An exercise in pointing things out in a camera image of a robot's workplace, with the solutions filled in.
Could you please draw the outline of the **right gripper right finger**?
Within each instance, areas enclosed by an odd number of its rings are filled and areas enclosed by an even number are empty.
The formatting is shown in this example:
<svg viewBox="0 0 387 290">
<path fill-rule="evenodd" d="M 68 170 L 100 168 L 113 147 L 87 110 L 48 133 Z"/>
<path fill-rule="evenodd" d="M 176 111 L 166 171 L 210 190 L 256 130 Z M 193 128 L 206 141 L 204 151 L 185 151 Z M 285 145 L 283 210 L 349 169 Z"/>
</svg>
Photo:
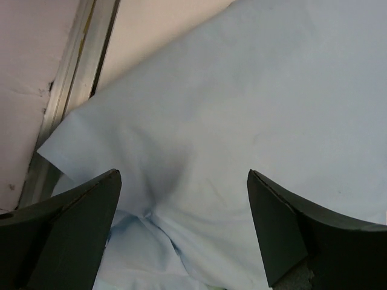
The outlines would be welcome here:
<svg viewBox="0 0 387 290">
<path fill-rule="evenodd" d="M 272 289 L 386 289 L 386 226 L 345 216 L 251 170 L 249 203 Z"/>
</svg>

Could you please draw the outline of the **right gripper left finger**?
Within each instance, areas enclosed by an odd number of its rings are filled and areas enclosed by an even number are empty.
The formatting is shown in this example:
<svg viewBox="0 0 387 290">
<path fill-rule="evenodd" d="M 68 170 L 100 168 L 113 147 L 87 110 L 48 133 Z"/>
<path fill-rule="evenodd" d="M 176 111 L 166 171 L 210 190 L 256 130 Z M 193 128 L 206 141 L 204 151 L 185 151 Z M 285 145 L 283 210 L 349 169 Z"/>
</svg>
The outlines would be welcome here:
<svg viewBox="0 0 387 290">
<path fill-rule="evenodd" d="M 92 289 L 120 196 L 120 172 L 1 215 L 1 289 Z"/>
</svg>

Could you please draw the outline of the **light blue pillowcase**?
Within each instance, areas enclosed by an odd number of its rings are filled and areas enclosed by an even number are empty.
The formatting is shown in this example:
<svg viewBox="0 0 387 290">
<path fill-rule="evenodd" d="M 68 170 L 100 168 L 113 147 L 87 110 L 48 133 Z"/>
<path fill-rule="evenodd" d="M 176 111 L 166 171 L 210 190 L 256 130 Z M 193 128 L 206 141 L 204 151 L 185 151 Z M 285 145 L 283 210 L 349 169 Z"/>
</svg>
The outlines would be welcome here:
<svg viewBox="0 0 387 290">
<path fill-rule="evenodd" d="M 266 289 L 255 169 L 386 218 L 386 2 L 237 1 L 73 110 L 39 153 L 55 192 L 122 190 L 94 289 Z"/>
</svg>

